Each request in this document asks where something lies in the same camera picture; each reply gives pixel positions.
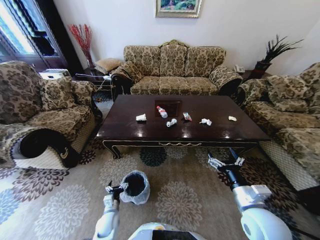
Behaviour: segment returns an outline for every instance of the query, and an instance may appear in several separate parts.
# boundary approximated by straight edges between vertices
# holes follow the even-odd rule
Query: plastic bag
[[[122,179],[121,184],[123,183],[128,183],[128,187],[120,193],[120,198],[124,203],[133,202],[140,205],[148,201],[150,184],[144,172],[133,170]]]

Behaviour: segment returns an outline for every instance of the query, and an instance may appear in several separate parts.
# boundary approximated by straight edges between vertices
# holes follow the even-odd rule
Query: floral upholstered sofa
[[[126,46],[125,63],[111,72],[117,94],[230,95],[242,78],[221,64],[218,46],[188,46],[172,40],[160,46]]]
[[[320,62],[298,76],[250,79],[238,87],[238,98],[273,139],[260,146],[293,187],[313,198],[319,209]]]
[[[22,61],[1,63],[0,167],[74,167],[101,117],[95,91],[71,77],[44,80]]]

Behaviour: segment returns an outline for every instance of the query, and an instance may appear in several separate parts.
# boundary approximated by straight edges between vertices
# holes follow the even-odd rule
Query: plastic bottle
[[[160,106],[156,106],[156,108],[158,109],[160,115],[162,118],[167,118],[168,117],[168,114],[166,112],[166,110],[164,110],[163,108],[161,108]]]

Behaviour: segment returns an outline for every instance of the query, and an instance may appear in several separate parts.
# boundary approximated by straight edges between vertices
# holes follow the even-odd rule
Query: framed painting
[[[198,18],[203,0],[155,0],[158,18]]]

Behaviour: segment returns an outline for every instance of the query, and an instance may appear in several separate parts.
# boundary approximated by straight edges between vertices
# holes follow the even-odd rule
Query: wall
[[[92,57],[123,59],[126,45],[160,45],[171,39],[192,46],[221,46],[224,64],[252,69],[268,40],[305,39],[298,50],[272,61],[271,74],[295,74],[320,61],[319,0],[203,0],[200,17],[156,18],[155,0],[54,0],[64,25],[89,24]],[[82,65],[86,59],[71,36]]]

